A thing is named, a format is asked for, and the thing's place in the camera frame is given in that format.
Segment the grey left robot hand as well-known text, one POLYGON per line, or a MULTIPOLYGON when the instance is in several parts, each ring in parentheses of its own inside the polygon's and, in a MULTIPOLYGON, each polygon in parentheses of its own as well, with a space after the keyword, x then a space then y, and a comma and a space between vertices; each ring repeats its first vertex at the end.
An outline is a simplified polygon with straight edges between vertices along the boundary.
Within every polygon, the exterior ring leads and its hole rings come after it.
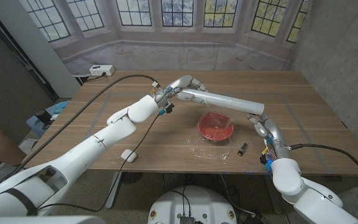
POLYGON ((160 89, 156 93, 155 102, 157 106, 161 108, 174 96, 182 101, 196 101, 197 103, 201 103, 201 101, 197 100, 194 95, 185 93, 185 89, 207 92, 207 88, 199 80, 193 78, 191 75, 185 75, 169 84, 165 89, 160 89))

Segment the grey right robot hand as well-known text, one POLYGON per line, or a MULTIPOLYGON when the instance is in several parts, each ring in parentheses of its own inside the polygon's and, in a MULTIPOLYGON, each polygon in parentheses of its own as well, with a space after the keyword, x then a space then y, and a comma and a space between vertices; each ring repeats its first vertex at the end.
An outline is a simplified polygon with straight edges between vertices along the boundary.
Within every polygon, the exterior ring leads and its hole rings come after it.
POLYGON ((261 114, 258 115, 259 120, 256 120, 256 116, 256 114, 246 114, 247 119, 254 125, 257 134, 266 140, 268 148, 273 151, 278 159, 291 159, 283 133, 273 119, 261 114))

